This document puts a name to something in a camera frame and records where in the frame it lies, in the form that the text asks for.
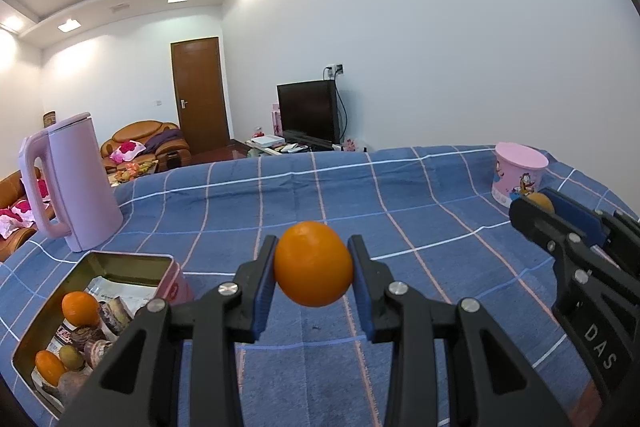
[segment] wooden floor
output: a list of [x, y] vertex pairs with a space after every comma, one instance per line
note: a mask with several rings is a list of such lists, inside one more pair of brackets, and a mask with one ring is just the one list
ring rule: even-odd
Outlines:
[[201, 163], [223, 162], [227, 160], [238, 160], [240, 158], [246, 158], [246, 154], [248, 151], [249, 151], [249, 147], [247, 147], [246, 145], [240, 142], [235, 142], [221, 149], [215, 149], [212, 151], [194, 154], [191, 157], [191, 165], [199, 165]]

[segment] pink cup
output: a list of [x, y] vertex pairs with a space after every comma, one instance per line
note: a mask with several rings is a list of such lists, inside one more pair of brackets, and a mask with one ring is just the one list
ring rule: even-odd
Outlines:
[[497, 163], [491, 194], [503, 206], [536, 191], [542, 172], [549, 165], [545, 155], [518, 143], [500, 142], [495, 146]]

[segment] leather armchair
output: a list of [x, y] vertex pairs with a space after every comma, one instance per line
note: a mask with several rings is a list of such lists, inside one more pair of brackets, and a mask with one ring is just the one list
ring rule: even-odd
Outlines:
[[[42, 177], [40, 169], [37, 167], [34, 167], [34, 169], [36, 171], [36, 177]], [[11, 208], [15, 203], [27, 199], [21, 179], [22, 174], [20, 171], [17, 171], [8, 178], [0, 181], [0, 208]], [[53, 219], [55, 215], [53, 205], [50, 204], [47, 208], [47, 217]], [[16, 230], [7, 239], [0, 237], [0, 261], [6, 261], [7, 258], [20, 248], [36, 231], [37, 228], [33, 225], [28, 229]]]
[[[117, 169], [124, 169], [124, 164], [117, 165], [116, 162], [109, 158], [111, 153], [124, 142], [135, 140], [140, 143], [146, 143], [152, 136], [169, 129], [178, 129], [178, 126], [170, 122], [143, 120], [123, 127], [100, 147], [100, 155], [102, 156], [102, 164], [105, 170], [110, 173], [115, 172]], [[177, 155], [180, 158], [181, 167], [191, 164], [189, 144], [182, 138], [165, 142], [156, 149], [154, 154], [143, 154], [134, 158], [133, 161], [135, 163], [144, 163], [158, 160], [158, 169], [156, 171], [163, 172], [167, 170], [167, 160], [170, 155]]]

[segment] television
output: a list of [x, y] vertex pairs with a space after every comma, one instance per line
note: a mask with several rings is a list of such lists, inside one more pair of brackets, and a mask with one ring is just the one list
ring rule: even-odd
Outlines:
[[278, 86], [282, 133], [340, 143], [337, 91], [334, 80], [312, 80]]

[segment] triangular cutout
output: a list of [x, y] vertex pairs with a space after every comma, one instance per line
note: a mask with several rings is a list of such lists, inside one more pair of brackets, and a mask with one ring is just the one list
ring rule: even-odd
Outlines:
[[494, 393], [502, 395], [523, 390], [527, 381], [494, 336], [489, 331], [482, 330], [480, 338]]
[[620, 304], [612, 300], [609, 296], [603, 294], [602, 300], [607, 303], [607, 306], [609, 306], [611, 312], [620, 321], [622, 327], [625, 328], [626, 334], [629, 335], [629, 338], [631, 338], [631, 340], [634, 340], [636, 337], [636, 327], [638, 325], [636, 318], [631, 313], [626, 311]]
[[116, 393], [131, 394], [136, 387], [138, 366], [145, 347], [146, 331], [140, 330], [102, 377], [100, 385]]

